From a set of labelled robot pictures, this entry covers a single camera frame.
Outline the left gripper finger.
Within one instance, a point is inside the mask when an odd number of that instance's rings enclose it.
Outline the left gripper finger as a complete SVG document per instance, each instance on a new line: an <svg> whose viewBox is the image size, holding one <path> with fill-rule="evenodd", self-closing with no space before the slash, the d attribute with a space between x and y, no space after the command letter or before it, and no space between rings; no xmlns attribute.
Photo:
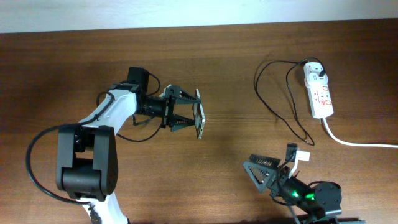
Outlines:
<svg viewBox="0 0 398 224"><path fill-rule="evenodd" d="M171 85L169 87L169 94L171 99L173 99L177 105L201 103L199 98L189 94L187 91L181 89L181 87L177 85Z"/></svg>
<svg viewBox="0 0 398 224"><path fill-rule="evenodd" d="M175 132L180 129L194 125L195 121L193 119L186 118L177 114L173 114L169 122L171 132Z"/></svg>

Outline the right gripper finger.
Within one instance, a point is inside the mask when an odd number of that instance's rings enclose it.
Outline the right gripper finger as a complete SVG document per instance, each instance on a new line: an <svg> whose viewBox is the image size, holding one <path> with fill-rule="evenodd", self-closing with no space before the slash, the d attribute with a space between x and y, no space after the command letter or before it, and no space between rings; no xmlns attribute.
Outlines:
<svg viewBox="0 0 398 224"><path fill-rule="evenodd" d="M269 188L269 185L277 174L277 166L272 163L258 164L251 161L244 161L243 168L249 174L260 193Z"/></svg>
<svg viewBox="0 0 398 224"><path fill-rule="evenodd" d="M278 158L260 156L260 155L256 155L256 154L251 154L249 157L249 160L255 164L259 164L259 165L267 166L267 167L271 167L271 168L278 168L278 165L280 164L280 159L278 159Z"/></svg>

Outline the black smartphone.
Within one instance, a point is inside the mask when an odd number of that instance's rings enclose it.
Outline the black smartphone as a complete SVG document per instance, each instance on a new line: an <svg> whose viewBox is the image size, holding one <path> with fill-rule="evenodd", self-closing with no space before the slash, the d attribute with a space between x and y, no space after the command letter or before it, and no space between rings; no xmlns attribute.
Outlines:
<svg viewBox="0 0 398 224"><path fill-rule="evenodd" d="M195 103L193 105L193 116L195 121L195 129L197 133L197 139L201 139L205 127L205 113L202 102Z"/></svg>

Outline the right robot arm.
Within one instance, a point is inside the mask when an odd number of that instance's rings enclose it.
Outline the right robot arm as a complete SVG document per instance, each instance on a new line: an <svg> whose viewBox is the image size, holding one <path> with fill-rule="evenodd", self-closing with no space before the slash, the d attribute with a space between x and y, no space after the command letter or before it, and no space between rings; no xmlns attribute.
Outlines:
<svg viewBox="0 0 398 224"><path fill-rule="evenodd" d="M295 223L337 223L340 185L327 181L305 184L294 175L290 177L287 164L291 161L291 157L281 163L277 158L253 154L243 168L260 193L268 190L273 202L290 210Z"/></svg>

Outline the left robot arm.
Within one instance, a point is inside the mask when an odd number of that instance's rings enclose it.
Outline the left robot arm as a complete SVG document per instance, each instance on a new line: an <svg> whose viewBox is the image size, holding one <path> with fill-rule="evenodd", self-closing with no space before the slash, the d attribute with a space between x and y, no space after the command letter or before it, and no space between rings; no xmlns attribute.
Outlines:
<svg viewBox="0 0 398 224"><path fill-rule="evenodd" d="M56 185L83 206L92 223L129 223L115 194L118 181L116 135L134 114L161 118L172 131L194 126L201 138L205 117L199 91L168 85L149 96L137 83L114 84L85 119L58 132Z"/></svg>

